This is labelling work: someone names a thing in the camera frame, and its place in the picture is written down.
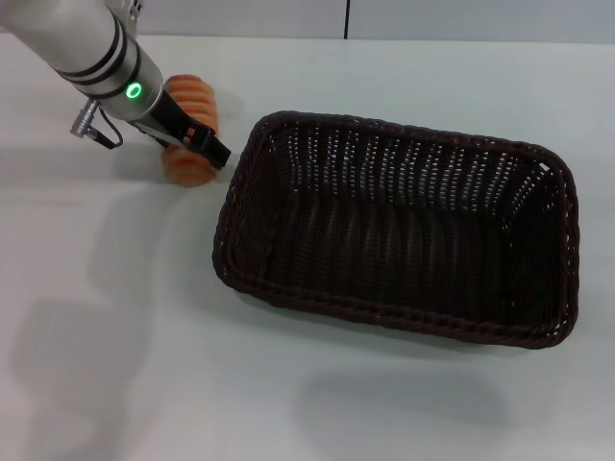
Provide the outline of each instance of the black stripe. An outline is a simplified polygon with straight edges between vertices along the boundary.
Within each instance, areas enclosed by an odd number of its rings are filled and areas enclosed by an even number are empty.
[[[88,98],[91,98],[91,99],[98,99],[98,100],[110,99],[110,98],[112,98],[114,96],[117,96],[122,91],[124,91],[126,89],[126,86],[128,86],[128,84],[131,84],[132,82],[134,82],[135,79],[136,79],[136,76],[138,75],[138,71],[141,68],[141,49],[139,48],[138,45],[135,45],[135,46],[136,46],[135,69],[133,70],[133,73],[128,78],[128,80],[126,82],[124,82],[124,84],[122,84],[122,86],[120,86],[118,89],[115,89],[114,91],[110,91],[109,93],[105,93],[105,94],[88,94],[88,93],[84,93],[84,95],[87,96]]]
[[[350,22],[350,0],[346,0],[346,20],[344,22],[344,39],[348,39],[348,23]]]
[[[58,70],[58,69],[56,69],[56,72],[58,72],[64,78],[66,77],[74,78],[74,77],[85,77],[87,75],[93,74],[94,72],[102,69],[103,66],[105,66],[105,64],[109,62],[109,60],[113,56],[113,53],[115,53],[115,49],[117,48],[117,43],[119,42],[121,23],[119,22],[119,19],[117,19],[115,16],[113,17],[113,22],[115,23],[115,34],[113,35],[113,42],[111,43],[111,48],[101,60],[96,62],[94,65],[92,65],[89,69],[82,70],[79,72],[62,72],[61,70]]]
[[[121,24],[121,31],[122,31],[122,39],[123,39],[122,48],[119,50],[117,58],[115,58],[115,61],[113,62],[113,64],[110,65],[105,72],[89,80],[73,80],[73,79],[67,79],[65,77],[64,79],[68,80],[73,85],[90,86],[90,85],[100,84],[101,82],[106,80],[108,77],[113,75],[117,71],[117,69],[119,69],[120,66],[124,63],[124,60],[126,59],[126,51],[128,50],[129,39],[128,39],[128,34],[126,33],[126,30],[124,29],[123,24]]]

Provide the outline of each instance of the green led light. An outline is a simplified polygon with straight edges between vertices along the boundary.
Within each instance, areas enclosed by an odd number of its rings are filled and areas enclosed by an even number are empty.
[[[128,85],[126,88],[126,97],[128,99],[138,98],[141,92],[143,91],[143,86],[141,84],[134,82],[133,84]]]

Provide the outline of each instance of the orange object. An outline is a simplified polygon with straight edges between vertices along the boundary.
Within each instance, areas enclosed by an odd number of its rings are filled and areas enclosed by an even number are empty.
[[[218,114],[211,86],[195,75],[176,75],[166,85],[169,95],[201,123],[210,126],[218,135]],[[209,161],[178,146],[169,146],[162,151],[164,176],[185,187],[206,184],[216,178],[216,170]]]

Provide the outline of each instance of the cable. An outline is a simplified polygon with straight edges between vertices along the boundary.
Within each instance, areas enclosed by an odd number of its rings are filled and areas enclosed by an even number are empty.
[[[102,115],[102,117],[105,119],[105,121],[107,122],[107,124],[111,127],[111,129],[115,132],[115,134],[117,135],[117,139],[118,141],[113,144],[113,149],[115,149],[116,147],[121,146],[122,144],[124,144],[124,137],[122,137],[122,133],[119,132],[119,130],[115,127],[115,125],[113,125],[113,123],[109,120],[109,117],[107,116],[107,114],[105,113],[105,111],[103,110],[102,107],[98,107],[98,110],[100,111],[100,114]]]

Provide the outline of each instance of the wicker basket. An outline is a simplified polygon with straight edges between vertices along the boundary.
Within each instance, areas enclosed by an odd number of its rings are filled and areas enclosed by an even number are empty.
[[[572,174],[536,145],[351,116],[254,128],[213,264],[273,305],[541,349],[578,315]]]

